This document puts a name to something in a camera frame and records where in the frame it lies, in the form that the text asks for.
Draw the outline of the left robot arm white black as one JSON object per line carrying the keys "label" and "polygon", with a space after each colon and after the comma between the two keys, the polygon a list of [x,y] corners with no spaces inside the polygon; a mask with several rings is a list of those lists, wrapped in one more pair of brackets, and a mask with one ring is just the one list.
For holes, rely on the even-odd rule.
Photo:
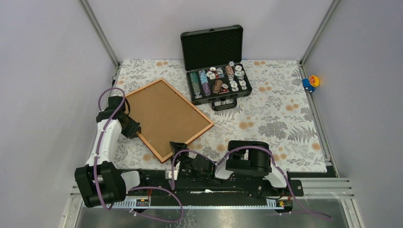
{"label": "left robot arm white black", "polygon": [[111,205],[125,200],[131,190],[135,195],[147,191],[147,183],[138,171],[120,171],[114,164],[119,136],[133,139],[141,131],[130,116],[126,98],[111,96],[108,107],[96,117],[97,133],[92,152],[83,167],[76,168],[75,180],[88,208]]}

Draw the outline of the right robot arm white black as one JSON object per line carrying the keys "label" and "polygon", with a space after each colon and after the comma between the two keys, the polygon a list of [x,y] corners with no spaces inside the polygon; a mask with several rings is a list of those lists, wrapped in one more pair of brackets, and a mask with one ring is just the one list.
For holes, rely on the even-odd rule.
{"label": "right robot arm white black", "polygon": [[172,190],[245,192],[275,200],[304,195],[301,182],[291,180],[276,164],[265,142],[229,141],[228,151],[218,161],[190,150],[185,143],[170,142],[170,146],[172,164],[165,169],[165,178]]}

